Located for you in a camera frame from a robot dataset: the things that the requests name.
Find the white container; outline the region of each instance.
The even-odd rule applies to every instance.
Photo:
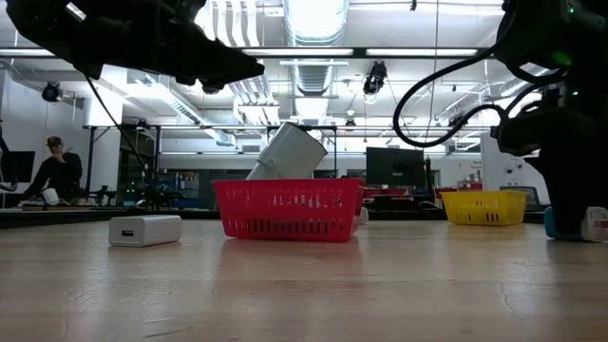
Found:
[[[608,210],[589,207],[580,227],[582,238],[586,241],[608,241]]]
[[[45,199],[45,203],[48,205],[57,205],[59,204],[59,196],[57,196],[57,191],[53,188],[47,188],[42,192],[42,197]]]
[[[112,246],[145,247],[179,241],[181,218],[150,215],[110,220],[108,241]]]
[[[307,179],[326,155],[317,139],[292,123],[284,123],[259,155],[247,180]]]
[[[361,215],[359,215],[359,223],[366,224],[370,220],[370,212],[368,208],[361,207]]]

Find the yellow basket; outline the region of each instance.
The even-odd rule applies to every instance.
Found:
[[[523,221],[524,192],[463,191],[442,194],[447,220],[457,224],[505,226]]]

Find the wooden table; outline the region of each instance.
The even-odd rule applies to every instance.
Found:
[[[608,339],[608,246],[540,226],[373,222],[346,244],[107,244],[107,223],[0,231],[0,340]]]

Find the plastic basket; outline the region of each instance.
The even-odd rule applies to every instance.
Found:
[[[233,238],[346,242],[359,225],[360,179],[218,180],[224,233]]]
[[[450,222],[494,226],[522,223],[526,196],[519,191],[443,193]]]

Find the cap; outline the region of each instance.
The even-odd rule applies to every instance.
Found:
[[[59,137],[48,137],[47,139],[47,146],[49,147],[59,146],[60,144],[64,144],[64,141]]]

